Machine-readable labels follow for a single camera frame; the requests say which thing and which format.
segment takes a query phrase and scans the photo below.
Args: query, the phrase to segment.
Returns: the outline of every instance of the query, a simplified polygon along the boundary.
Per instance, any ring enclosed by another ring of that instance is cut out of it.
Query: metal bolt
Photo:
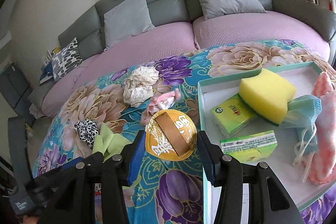
[[[232,160],[232,157],[231,157],[230,155],[224,155],[224,156],[222,157],[222,159],[223,159],[224,161],[231,161],[231,160]]]
[[[113,155],[113,156],[112,156],[112,159],[113,159],[114,161],[120,161],[122,158],[123,158],[123,157],[122,157],[122,155],[120,155],[120,154],[116,154],[116,155]]]
[[[267,164],[267,162],[261,161],[261,162],[259,162],[259,166],[263,169],[266,169],[268,167],[268,164]]]
[[[84,167],[85,167],[85,163],[83,163],[82,161],[76,164],[77,169],[83,169]]]

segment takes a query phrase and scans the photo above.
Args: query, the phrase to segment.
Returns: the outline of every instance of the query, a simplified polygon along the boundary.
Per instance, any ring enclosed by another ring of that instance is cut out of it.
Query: pink sofa cover
[[[42,111],[47,116],[54,117],[73,91],[108,73],[194,50],[193,26],[188,22],[162,25],[127,38],[106,52],[83,61],[79,67],[60,79],[46,95]]]
[[[290,39],[317,51],[329,59],[329,44],[311,27],[284,14],[267,11],[265,14],[224,15],[204,21],[194,21],[196,47],[207,48],[236,42],[267,39]]]

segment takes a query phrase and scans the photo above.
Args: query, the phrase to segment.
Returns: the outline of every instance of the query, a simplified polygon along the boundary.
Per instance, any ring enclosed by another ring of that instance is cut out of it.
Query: brown strip
[[[161,127],[163,133],[166,135],[167,139],[179,157],[183,156],[190,150],[190,146],[176,128],[174,122],[167,112],[162,113],[160,116],[156,117],[155,120]]]

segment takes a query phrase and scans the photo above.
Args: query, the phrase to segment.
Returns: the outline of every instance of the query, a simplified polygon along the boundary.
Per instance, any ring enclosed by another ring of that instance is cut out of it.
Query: hand
[[[40,219],[39,216],[24,216],[22,224],[37,224],[38,220]]]

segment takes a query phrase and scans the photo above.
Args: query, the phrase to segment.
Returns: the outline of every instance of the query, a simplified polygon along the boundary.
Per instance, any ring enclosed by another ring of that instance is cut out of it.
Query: yellow sponge
[[[255,112],[267,120],[280,124],[287,114],[296,89],[286,79],[266,69],[250,78],[243,78],[239,95]]]

